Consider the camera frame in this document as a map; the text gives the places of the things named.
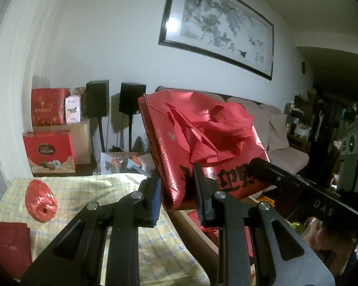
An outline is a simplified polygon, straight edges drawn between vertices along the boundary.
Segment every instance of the red gift box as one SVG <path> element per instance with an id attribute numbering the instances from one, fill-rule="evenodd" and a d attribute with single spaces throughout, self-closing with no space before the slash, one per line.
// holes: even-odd
<path id="1" fill-rule="evenodd" d="M 138 99 L 152 155 L 162 177 L 166 209 L 195 208 L 192 164 L 242 199 L 266 187 L 250 177 L 251 159 L 268 155 L 240 103 L 222 103 L 199 92 L 164 90 Z"/>
<path id="2" fill-rule="evenodd" d="M 75 173 L 69 130 L 27 132 L 23 138 L 32 173 Z"/>
<path id="3" fill-rule="evenodd" d="M 69 95 L 69 89 L 67 88 L 32 89 L 32 125 L 65 125 L 64 102 Z"/>

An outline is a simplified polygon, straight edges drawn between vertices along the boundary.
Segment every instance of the red packaging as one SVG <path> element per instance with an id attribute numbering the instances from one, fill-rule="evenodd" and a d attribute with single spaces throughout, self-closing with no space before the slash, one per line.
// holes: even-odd
<path id="1" fill-rule="evenodd" d="M 69 95 L 67 88 L 32 89 L 32 125 L 65 125 L 64 102 Z"/>
<path id="2" fill-rule="evenodd" d="M 0 222 L 0 264 L 12 278 L 21 279 L 32 264 L 30 234 L 25 223 Z"/>
<path id="3" fill-rule="evenodd" d="M 32 173 L 75 173 L 69 130 L 27 132 L 23 139 Z"/>
<path id="4" fill-rule="evenodd" d="M 199 92 L 164 90 L 138 99 L 152 155 L 159 169 L 166 209 L 195 208 L 192 164 L 238 199 L 267 184 L 249 176 L 245 165 L 255 157 L 269 161 L 240 103 L 222 103 Z"/>
<path id="5" fill-rule="evenodd" d="M 25 207 L 35 220 L 44 223 L 56 215 L 57 200 L 47 184 L 34 179 L 25 192 Z"/>
<path id="6" fill-rule="evenodd" d="M 200 220 L 198 218 L 197 211 L 189 212 L 188 217 L 198 226 L 198 228 L 203 232 L 217 247 L 219 247 L 219 227 L 203 227 L 200 224 Z M 249 234 L 249 227 L 245 226 L 245 236 L 247 238 L 247 246 L 248 246 L 248 253 L 250 257 L 253 257 L 253 248 L 252 242 Z"/>

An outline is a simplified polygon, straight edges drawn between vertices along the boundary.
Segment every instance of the framed painting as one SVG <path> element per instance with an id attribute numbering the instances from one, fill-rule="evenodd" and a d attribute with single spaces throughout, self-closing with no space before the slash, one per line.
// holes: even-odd
<path id="1" fill-rule="evenodd" d="M 273 25 L 241 0 L 166 0 L 159 44 L 272 79 Z"/>

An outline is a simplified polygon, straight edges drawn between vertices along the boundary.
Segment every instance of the sofa cushion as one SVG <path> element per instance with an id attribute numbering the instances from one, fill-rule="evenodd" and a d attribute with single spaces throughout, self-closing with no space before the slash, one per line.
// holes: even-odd
<path id="1" fill-rule="evenodd" d="M 269 110 L 260 110 L 259 108 L 245 106 L 245 109 L 249 114 L 253 116 L 253 126 L 257 132 L 260 141 L 265 148 L 268 148 L 268 137 L 269 137 Z"/>
<path id="2" fill-rule="evenodd" d="M 209 96 L 211 98 L 214 98 L 215 100 L 218 100 L 220 102 L 225 102 L 224 99 L 222 98 L 222 96 L 219 96 L 218 94 L 216 93 L 212 93 L 212 92 L 208 92 L 208 91 L 199 91 L 197 90 L 197 92 L 201 92 L 201 93 L 204 93 L 206 96 Z"/>
<path id="3" fill-rule="evenodd" d="M 268 149 L 270 151 L 289 147 L 286 136 L 286 117 L 286 115 L 271 114 L 268 137 Z"/>
<path id="4" fill-rule="evenodd" d="M 226 102 L 241 103 L 242 105 L 244 105 L 244 107 L 250 106 L 251 108 L 259 109 L 258 104 L 254 103 L 253 101 L 243 99 L 243 98 L 231 97 L 231 98 L 228 98 Z"/>
<path id="5" fill-rule="evenodd" d="M 212 92 L 208 92 L 208 91 L 200 91 L 200 90 L 191 90 L 191 89 L 180 89 L 180 88 L 167 88 L 167 87 L 163 87 L 163 86 L 159 86 L 157 88 L 157 91 L 162 91 L 162 90 L 166 90 L 166 89 L 171 89 L 171 90 L 177 90 L 177 91 L 184 91 L 184 92 L 201 92 L 204 93 L 206 96 L 209 96 L 211 98 L 214 98 L 215 100 L 218 100 L 220 102 L 225 102 L 224 99 L 222 98 L 222 96 L 219 96 L 216 93 L 212 93 Z"/>
<path id="6" fill-rule="evenodd" d="M 270 151 L 268 152 L 268 157 L 275 165 L 290 173 L 299 172 L 305 168 L 309 162 L 307 153 L 293 147 Z"/>
<path id="7" fill-rule="evenodd" d="M 260 104 L 258 107 L 261 108 L 262 110 L 269 110 L 271 114 L 280 115 L 283 113 L 278 107 L 275 107 L 273 105 Z"/>

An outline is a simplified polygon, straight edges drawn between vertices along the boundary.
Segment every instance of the table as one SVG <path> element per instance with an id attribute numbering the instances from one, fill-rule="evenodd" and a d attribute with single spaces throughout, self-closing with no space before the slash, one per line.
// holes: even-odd
<path id="1" fill-rule="evenodd" d="M 34 260 L 68 222 L 86 205 L 105 205 L 137 190 L 146 177 L 139 174 L 112 174 L 91 177 L 43 177 L 58 201 L 54 218 L 46 223 L 34 220 L 25 207 L 25 192 L 33 178 L 14 179 L 0 200 L 0 221 L 26 223 L 31 229 Z M 109 229 L 102 265 L 101 285 L 105 284 Z M 139 270 L 141 285 L 200 285 L 210 280 L 183 244 L 167 213 L 161 207 L 155 228 L 139 228 Z"/>

